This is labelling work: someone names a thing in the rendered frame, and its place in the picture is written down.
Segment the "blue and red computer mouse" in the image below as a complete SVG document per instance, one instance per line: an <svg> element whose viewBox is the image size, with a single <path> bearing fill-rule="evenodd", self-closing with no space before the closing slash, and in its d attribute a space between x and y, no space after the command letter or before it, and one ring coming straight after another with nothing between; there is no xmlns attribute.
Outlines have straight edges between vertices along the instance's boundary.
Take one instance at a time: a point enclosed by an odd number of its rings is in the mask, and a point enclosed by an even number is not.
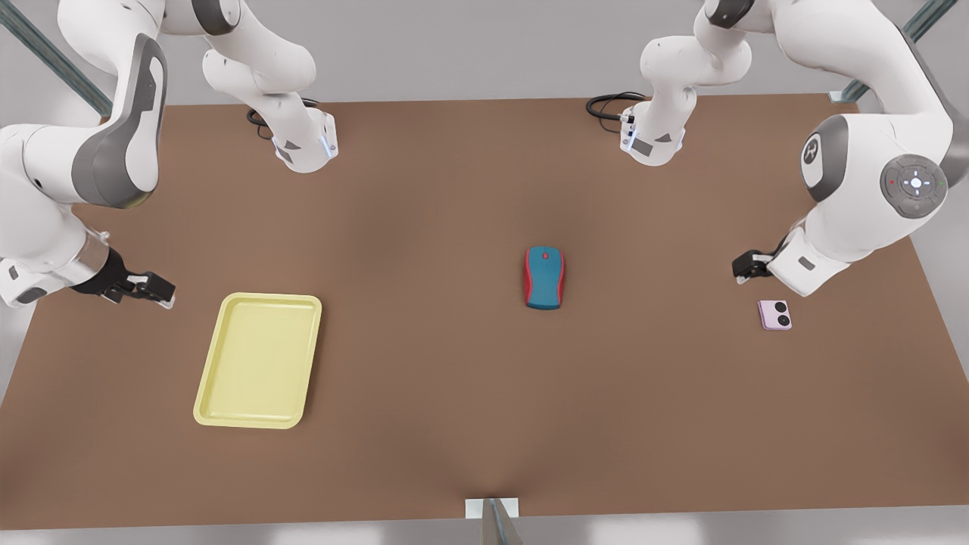
<svg viewBox="0 0 969 545"><path fill-rule="evenodd" d="M536 310L558 310L562 306L566 263L564 254L553 246L530 246L523 269L524 301Z"/></svg>

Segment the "silver frame post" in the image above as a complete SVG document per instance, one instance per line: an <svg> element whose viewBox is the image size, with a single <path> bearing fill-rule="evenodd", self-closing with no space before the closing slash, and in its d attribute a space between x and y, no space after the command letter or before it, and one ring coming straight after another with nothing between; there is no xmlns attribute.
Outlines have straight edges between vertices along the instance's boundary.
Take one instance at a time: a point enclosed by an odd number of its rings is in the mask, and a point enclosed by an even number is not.
<svg viewBox="0 0 969 545"><path fill-rule="evenodd" d="M466 499L464 503L465 518L481 520L480 545L523 545L515 526L518 497Z"/></svg>
<svg viewBox="0 0 969 545"><path fill-rule="evenodd" d="M111 100L86 75L83 75L79 67L73 64L56 45L53 45L48 37L11 3L11 0L0 0L0 24L48 69L51 69L66 86L83 98L101 118L110 117Z"/></svg>
<svg viewBox="0 0 969 545"><path fill-rule="evenodd" d="M950 10L954 9L959 1L924 0L916 13L909 18L906 24L900 27L900 32L911 42L920 41L935 24L938 24L939 20L942 20ZM869 87L863 82L853 79L844 89L830 91L827 96L833 104L854 104L858 103L869 90Z"/></svg>

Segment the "yellow rectangular tray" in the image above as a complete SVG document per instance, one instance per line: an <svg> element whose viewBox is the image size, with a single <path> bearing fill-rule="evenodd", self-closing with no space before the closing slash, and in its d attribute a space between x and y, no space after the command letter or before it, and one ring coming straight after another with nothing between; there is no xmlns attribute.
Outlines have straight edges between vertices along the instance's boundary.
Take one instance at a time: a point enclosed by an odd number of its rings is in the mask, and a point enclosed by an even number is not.
<svg viewBox="0 0 969 545"><path fill-rule="evenodd" d="M321 317L321 301L308 294L225 297L198 384L196 422L260 430L300 423Z"/></svg>

